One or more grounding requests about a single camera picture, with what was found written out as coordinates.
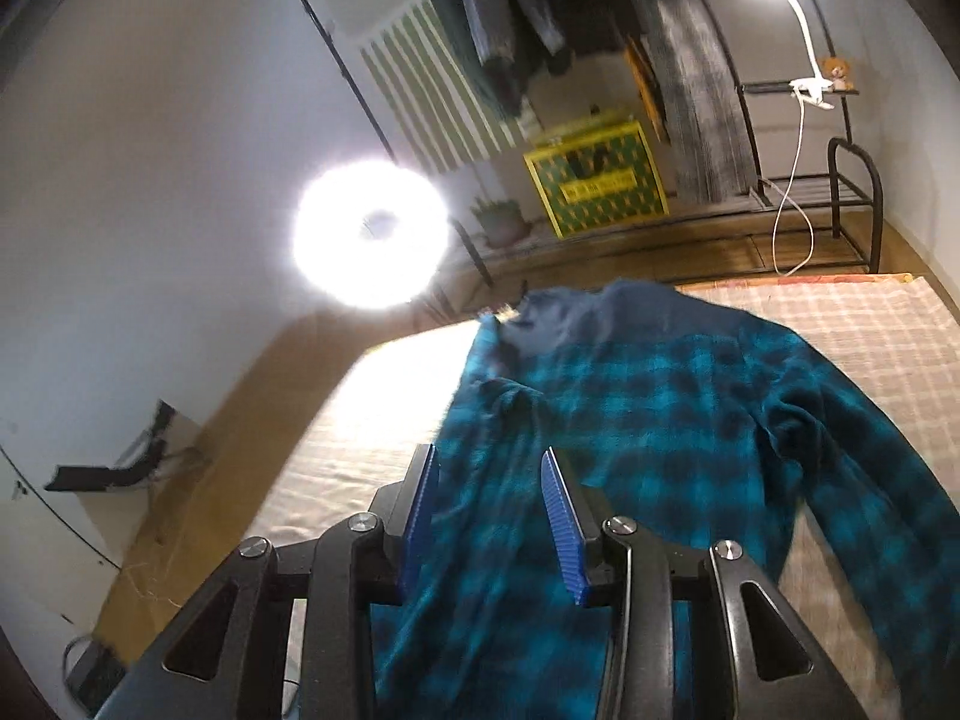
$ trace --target plant pot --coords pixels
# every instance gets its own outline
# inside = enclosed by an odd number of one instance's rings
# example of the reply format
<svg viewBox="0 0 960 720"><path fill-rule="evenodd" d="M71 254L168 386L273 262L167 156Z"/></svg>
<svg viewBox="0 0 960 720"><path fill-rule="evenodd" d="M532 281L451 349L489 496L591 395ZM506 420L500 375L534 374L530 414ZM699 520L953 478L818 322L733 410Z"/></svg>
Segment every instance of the plant pot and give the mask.
<svg viewBox="0 0 960 720"><path fill-rule="evenodd" d="M491 208L476 214L491 248L511 247L530 234L533 225L523 218L515 206Z"/></svg>

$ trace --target mattress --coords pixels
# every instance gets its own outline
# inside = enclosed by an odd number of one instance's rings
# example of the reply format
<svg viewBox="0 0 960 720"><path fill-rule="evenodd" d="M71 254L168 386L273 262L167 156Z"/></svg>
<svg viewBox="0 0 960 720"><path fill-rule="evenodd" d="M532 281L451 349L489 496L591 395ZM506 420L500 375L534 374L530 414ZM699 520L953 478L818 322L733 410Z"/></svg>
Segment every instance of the mattress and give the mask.
<svg viewBox="0 0 960 720"><path fill-rule="evenodd" d="M812 276L683 288L703 300L784 324L832 360L885 411L960 501L960 326L923 279ZM249 535L275 545L316 538L364 511L430 442L459 383L477 322L368 351L318 413L272 485ZM866 613L805 507L798 512L781 591L871 718L899 717L893 671ZM288 677L299 673L301 605Z"/></svg>

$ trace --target striped curtain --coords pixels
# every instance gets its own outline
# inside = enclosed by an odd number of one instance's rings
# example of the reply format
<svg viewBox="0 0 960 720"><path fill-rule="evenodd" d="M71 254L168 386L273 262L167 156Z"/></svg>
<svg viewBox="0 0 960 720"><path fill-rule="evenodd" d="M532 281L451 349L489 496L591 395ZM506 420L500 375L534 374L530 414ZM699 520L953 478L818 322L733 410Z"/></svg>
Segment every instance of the striped curtain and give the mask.
<svg viewBox="0 0 960 720"><path fill-rule="evenodd" d="M426 175L521 146L541 132L528 101L501 121L470 88L430 0L419 0L360 49Z"/></svg>

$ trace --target shirt sleeve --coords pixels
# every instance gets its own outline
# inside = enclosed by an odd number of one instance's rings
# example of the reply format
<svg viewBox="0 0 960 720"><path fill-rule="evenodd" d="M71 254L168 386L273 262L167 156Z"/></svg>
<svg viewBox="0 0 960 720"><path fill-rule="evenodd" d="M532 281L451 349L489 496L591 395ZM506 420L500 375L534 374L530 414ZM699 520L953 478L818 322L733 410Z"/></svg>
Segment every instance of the shirt sleeve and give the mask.
<svg viewBox="0 0 960 720"><path fill-rule="evenodd" d="M894 668L920 702L960 641L960 515L870 398L795 333L745 351L771 461L790 464Z"/></svg>

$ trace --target wooden floor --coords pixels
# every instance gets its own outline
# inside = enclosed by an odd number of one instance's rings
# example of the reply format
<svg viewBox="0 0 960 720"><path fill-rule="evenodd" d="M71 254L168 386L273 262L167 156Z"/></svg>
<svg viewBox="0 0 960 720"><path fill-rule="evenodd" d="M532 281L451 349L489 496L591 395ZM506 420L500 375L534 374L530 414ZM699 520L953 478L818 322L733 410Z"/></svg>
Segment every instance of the wooden floor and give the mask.
<svg viewBox="0 0 960 720"><path fill-rule="evenodd" d="M492 268L496 279L492 290L470 270L445 275L443 283L453 304L469 314L515 301L524 280L530 289L556 285L596 289L617 278L710 279L769 265L772 224L770 215L764 215L570 242L560 250ZM847 213L845 224L861 245L867 244L868 214ZM784 229L797 227L798 220L789 220ZM739 237L704 241L718 234ZM659 248L637 251L652 245ZM785 232L778 240L779 261L793 266L806 256L808 246L805 227ZM805 272L816 272L818 263L848 257L848 247L841 246L829 235L819 235L814 260ZM881 271L927 277L958 316L928 267L889 226L882 251ZM199 448L209 463L171 480L157 496L104 605L98 637L112 644L121 659L136 659L240 541L272 481L353 362L375 344L433 324L425 312L409 307L387 314L342 310L304 317L280 333L203 428Z"/></svg>
<svg viewBox="0 0 960 720"><path fill-rule="evenodd" d="M829 213L811 214L817 226L829 224ZM492 289L483 284L476 271L461 271L450 281L453 305L466 314L475 314L485 307L515 303L523 289L530 290L565 286L595 290L618 278L649 279L670 284L713 280L774 265L772 253L773 218L734 218L705 220L678 227L638 229L625 236L598 241L571 241L560 250L541 253L521 260L491 267ZM869 212L847 212L844 228L863 250L869 250L871 215ZM707 241L718 236L734 240ZM810 247L810 232L803 220L784 215L776 236L776 262L781 272L799 264ZM938 295L960 319L946 290L930 274L928 266L912 250L901 235L885 225L880 272L925 276ZM866 269L842 266L822 268L819 264L856 259L856 252L843 239L834 239L829 232L815 236L814 254L803 272L849 274Z"/></svg>

